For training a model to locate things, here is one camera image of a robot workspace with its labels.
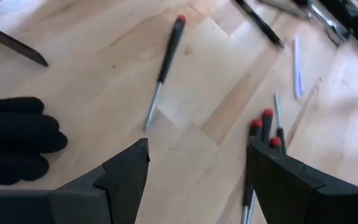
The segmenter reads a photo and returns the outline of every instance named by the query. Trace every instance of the red cap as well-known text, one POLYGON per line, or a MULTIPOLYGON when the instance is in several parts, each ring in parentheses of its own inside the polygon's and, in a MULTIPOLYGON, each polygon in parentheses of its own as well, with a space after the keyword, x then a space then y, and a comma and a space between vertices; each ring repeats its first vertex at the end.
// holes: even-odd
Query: red cap
POLYGON ((270 145, 273 147, 281 146, 281 139, 279 137, 274 137, 270 140, 270 145))
POLYGON ((272 109, 265 109, 262 116, 273 116, 274 112, 272 109))
POLYGON ((181 20, 181 21, 183 21, 184 23, 186 23, 186 16, 184 16, 184 15, 179 15, 179 16, 178 16, 178 19, 181 20))
POLYGON ((261 119, 252 120, 251 126, 252 127, 262 127, 263 126, 262 120, 261 119))

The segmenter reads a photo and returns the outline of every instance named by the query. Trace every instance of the black glove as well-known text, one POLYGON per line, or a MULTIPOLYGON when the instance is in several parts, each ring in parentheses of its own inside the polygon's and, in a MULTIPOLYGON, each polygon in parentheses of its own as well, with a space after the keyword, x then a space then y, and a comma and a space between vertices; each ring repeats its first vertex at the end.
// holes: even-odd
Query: black glove
POLYGON ((34 97, 0 100, 0 184, 40 178, 49 168, 40 153, 67 145, 57 120, 42 115, 43 110, 44 104, 34 97))

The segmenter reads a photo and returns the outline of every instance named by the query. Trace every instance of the black screwdriver handle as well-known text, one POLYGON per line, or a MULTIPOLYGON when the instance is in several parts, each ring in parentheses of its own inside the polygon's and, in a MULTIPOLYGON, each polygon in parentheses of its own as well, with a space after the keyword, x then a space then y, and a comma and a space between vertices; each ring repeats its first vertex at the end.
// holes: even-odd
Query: black screwdriver handle
POLYGON ((273 114, 274 112, 272 109, 266 109, 262 113, 263 127, 262 127, 262 136, 260 140, 266 145, 269 144, 270 130, 272 129, 272 122, 273 122, 273 114))
POLYGON ((280 138, 281 140, 281 149, 280 149, 280 153, 283 155, 287 154, 287 149, 285 147, 285 135, 284 135, 284 129, 281 127, 277 128, 277 132, 276 135, 278 138, 280 138))
MULTIPOLYGON (((248 140, 250 137, 257 137, 260 138, 261 134, 262 134, 262 121, 260 119, 255 119, 252 121, 251 126, 249 128, 249 135, 248 135, 248 140)), ((248 155, 248 150, 249 150, 249 144, 246 144, 247 149, 247 155, 248 155)), ((252 183, 250 181, 250 177, 246 176, 246 182, 245 182, 245 189, 244 189, 244 195, 242 198, 242 204, 243 205, 248 205, 251 206, 252 203, 252 194, 254 192, 254 188, 252 186, 252 183)))
POLYGON ((263 21, 258 14, 252 10, 252 8, 244 1, 244 0, 236 0, 236 2, 240 5, 243 10, 251 17, 252 20, 258 25, 258 27, 262 30, 263 33, 272 41, 273 44, 284 48, 284 44, 278 35, 270 28, 269 25, 265 21, 263 21))
POLYGON ((165 78, 168 75, 169 68, 171 67, 172 59, 175 51, 178 47, 180 37, 183 33, 186 24, 186 17, 183 15, 178 16, 173 26, 171 37, 168 41, 167 51, 165 52, 164 61, 161 66, 160 75, 158 76, 158 82, 164 83, 165 78))

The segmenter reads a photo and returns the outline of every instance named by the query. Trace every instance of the wooden table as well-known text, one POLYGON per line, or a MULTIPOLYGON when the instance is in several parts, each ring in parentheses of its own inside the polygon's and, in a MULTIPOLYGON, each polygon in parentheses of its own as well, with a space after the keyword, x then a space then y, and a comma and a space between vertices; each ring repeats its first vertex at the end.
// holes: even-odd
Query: wooden table
MULTIPOLYGON (((70 141, 45 155, 45 177, 0 189, 55 189, 147 137, 137 223, 240 223, 247 125, 273 108, 275 91, 289 155, 358 185, 358 43, 337 49, 317 21, 249 2, 285 41, 283 51, 227 0, 0 1, 0 30, 51 65, 0 45, 0 98, 41 98, 70 141), (178 14, 188 23, 154 125, 143 133, 178 14), (299 101, 295 35, 306 93, 299 101)), ((258 206, 253 222, 264 222, 258 206)))

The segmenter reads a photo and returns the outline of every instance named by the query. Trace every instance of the precision screwdriver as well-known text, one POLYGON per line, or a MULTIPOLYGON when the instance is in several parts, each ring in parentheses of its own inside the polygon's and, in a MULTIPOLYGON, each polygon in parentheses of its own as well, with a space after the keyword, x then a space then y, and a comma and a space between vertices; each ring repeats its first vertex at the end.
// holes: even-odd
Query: precision screwdriver
MULTIPOLYGON (((262 120, 255 119, 252 121, 250 129, 249 129, 249 137, 257 137, 260 139, 262 135, 262 120)), ((255 201, 255 192, 254 187, 250 181, 249 176, 246 176, 246 184, 244 189, 244 196, 242 198, 242 206, 243 206, 243 213, 242 213, 242 221, 243 223, 249 223, 250 216, 252 214, 252 205, 255 201)))
POLYGON ((244 0, 236 0, 236 3, 251 17, 251 19, 258 25, 263 33, 272 41, 272 43, 280 48, 284 48, 283 42, 278 35, 270 28, 265 21, 263 21, 258 14, 244 0))
POLYGON ((262 136, 260 140, 268 145, 269 139, 270 139, 270 130, 272 128, 272 122, 273 122, 273 110, 272 109, 265 109, 262 113, 262 136))
POLYGON ((283 126, 282 126, 282 121, 281 121, 281 111, 280 111, 280 105, 278 104, 278 95, 277 95, 277 93, 274 93, 274 108, 275 108, 276 116, 277 116, 277 131, 276 131, 276 135, 281 140, 280 153, 285 155, 285 154, 287 154, 287 149, 286 149, 286 146, 285 146, 285 135, 284 135, 284 129, 283 129, 283 126))
POLYGON ((183 30, 185 29, 185 24, 186 24, 186 17, 183 15, 179 15, 175 21, 175 25, 173 26, 173 30, 170 39, 168 41, 167 51, 165 53, 164 61, 161 66, 160 75, 158 76, 157 79, 157 87, 155 89, 152 104, 150 105, 149 112, 147 114, 147 119, 144 124, 143 131, 147 131, 152 123, 155 104, 157 102, 158 95, 160 94, 162 84, 164 83, 165 78, 168 75, 168 71, 171 66, 175 51, 178 47, 180 37, 183 33, 183 30))

